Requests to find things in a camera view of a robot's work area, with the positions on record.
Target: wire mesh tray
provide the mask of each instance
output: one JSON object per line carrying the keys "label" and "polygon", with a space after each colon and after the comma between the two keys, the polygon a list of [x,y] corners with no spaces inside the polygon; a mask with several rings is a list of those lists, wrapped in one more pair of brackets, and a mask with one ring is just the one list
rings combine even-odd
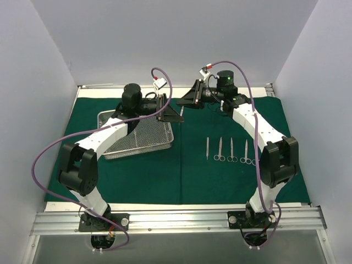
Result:
{"label": "wire mesh tray", "polygon": [[[103,126],[115,110],[98,114],[98,128]],[[128,136],[116,141],[103,156],[107,160],[121,158],[171,147],[174,140],[171,124],[158,122],[155,117],[142,119]]]}

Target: white wall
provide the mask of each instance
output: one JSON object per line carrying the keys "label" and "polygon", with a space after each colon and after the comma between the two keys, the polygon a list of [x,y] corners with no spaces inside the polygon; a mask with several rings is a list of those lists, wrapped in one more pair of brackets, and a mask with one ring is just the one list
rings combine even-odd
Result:
{"label": "white wall", "polygon": [[[63,134],[75,83],[32,3],[0,1],[0,263],[21,263],[43,192],[35,155]],[[57,150],[38,163],[47,184]]]}
{"label": "white wall", "polygon": [[319,0],[275,83],[338,263],[352,260],[351,14],[351,0]]}
{"label": "white wall", "polygon": [[77,84],[151,84],[159,66],[175,84],[192,85],[201,66],[231,59],[254,87],[276,80],[317,2],[32,1]]}

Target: scissors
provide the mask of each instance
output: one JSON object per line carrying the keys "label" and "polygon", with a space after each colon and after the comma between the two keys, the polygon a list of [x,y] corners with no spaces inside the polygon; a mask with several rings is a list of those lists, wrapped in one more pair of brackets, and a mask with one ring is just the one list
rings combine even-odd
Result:
{"label": "scissors", "polygon": [[244,157],[240,159],[240,162],[255,166],[255,159],[248,158],[248,140],[246,140],[246,145],[244,147]]}
{"label": "scissors", "polygon": [[238,158],[233,156],[233,141],[232,141],[232,137],[231,137],[231,156],[227,157],[227,161],[228,162],[237,162]]}
{"label": "scissors", "polygon": [[220,137],[220,142],[219,142],[219,154],[214,155],[214,160],[216,161],[225,161],[225,156],[221,155],[221,149],[222,149],[222,137]]}

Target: green cloth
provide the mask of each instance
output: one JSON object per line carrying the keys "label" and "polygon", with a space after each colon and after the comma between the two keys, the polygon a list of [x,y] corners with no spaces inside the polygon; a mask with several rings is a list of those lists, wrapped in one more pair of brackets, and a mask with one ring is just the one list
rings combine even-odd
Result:
{"label": "green cloth", "polygon": [[[97,127],[97,115],[115,109],[120,100],[114,98],[79,98],[76,101],[65,135]],[[177,99],[172,100],[175,106]],[[279,99],[255,99],[257,110],[278,131],[290,136]],[[131,204],[244,204],[253,195],[255,167],[240,163],[248,139],[248,158],[254,159],[253,140],[230,118],[203,110],[184,109],[185,122],[172,124],[174,141],[166,150],[119,159],[98,161],[98,189],[107,202]],[[76,142],[86,136],[69,139]],[[210,138],[209,159],[206,159],[206,138]],[[220,137],[222,155],[230,155],[233,138],[234,155],[238,162],[215,161]],[[55,163],[49,189],[75,198],[60,185]],[[47,201],[59,201],[51,195]],[[279,193],[278,202],[310,202],[302,174],[295,176]]]}

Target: white arm segment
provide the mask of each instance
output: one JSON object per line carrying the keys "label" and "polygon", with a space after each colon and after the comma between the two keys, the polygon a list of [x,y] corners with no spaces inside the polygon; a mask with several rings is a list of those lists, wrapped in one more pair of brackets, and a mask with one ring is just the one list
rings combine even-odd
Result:
{"label": "white arm segment", "polygon": [[[119,122],[120,119],[109,118],[103,127],[108,127]],[[107,150],[112,144],[127,135],[128,125],[125,123],[113,126],[103,131],[95,132],[90,136],[78,141],[80,147],[89,150],[93,149],[97,153],[97,159]],[[102,216],[108,207],[107,203],[101,197],[100,192],[95,187],[92,192],[85,196],[81,196],[78,192],[70,190],[70,192],[77,197],[81,204],[84,204],[90,210]]]}
{"label": "white arm segment", "polygon": [[[233,109],[232,119],[240,124],[248,134],[254,139],[255,136],[255,118],[252,115],[252,105],[248,103],[241,104],[238,108]],[[264,147],[267,145],[267,142],[270,141],[272,143],[279,142],[282,140],[284,136],[280,132],[276,131],[259,113],[257,113],[258,117],[258,146],[261,152],[263,152]],[[280,183],[276,185],[274,188],[270,188],[261,182],[263,199],[265,203],[265,207],[269,210],[271,201],[275,201],[276,196],[280,192],[285,183]],[[254,210],[255,213],[264,212],[262,207],[262,203],[259,197],[258,187],[255,190],[254,195],[249,200],[249,203]]]}

